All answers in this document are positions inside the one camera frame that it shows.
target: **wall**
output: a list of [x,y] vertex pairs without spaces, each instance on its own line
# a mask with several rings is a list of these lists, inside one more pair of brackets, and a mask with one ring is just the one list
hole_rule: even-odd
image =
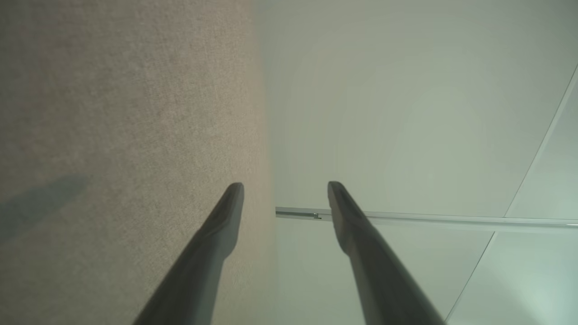
[[0,323],[131,324],[231,182],[213,324],[272,324],[275,225],[252,7],[0,5]]
[[[376,225],[440,315],[464,288],[492,232]],[[333,224],[277,218],[279,325],[365,324]]]
[[574,233],[497,233],[448,324],[576,324],[576,245]]
[[507,217],[578,219],[578,73]]
[[578,2],[258,2],[277,206],[504,216],[578,63]]

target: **white wall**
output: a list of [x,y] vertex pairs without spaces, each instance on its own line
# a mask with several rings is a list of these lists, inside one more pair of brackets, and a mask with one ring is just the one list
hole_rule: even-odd
[[576,324],[577,246],[576,234],[496,234],[449,325]]
[[277,206],[503,216],[578,63],[578,2],[261,0]]
[[574,80],[508,217],[578,219],[578,75]]
[[[377,225],[435,308],[446,317],[491,232]],[[349,258],[331,222],[277,218],[280,325],[365,324]]]

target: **beige carpet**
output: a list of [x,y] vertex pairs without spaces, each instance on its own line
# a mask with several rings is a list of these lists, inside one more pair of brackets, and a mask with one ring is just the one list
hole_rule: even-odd
[[275,220],[250,3],[0,6],[0,323],[130,324],[241,181],[213,323],[271,324]]

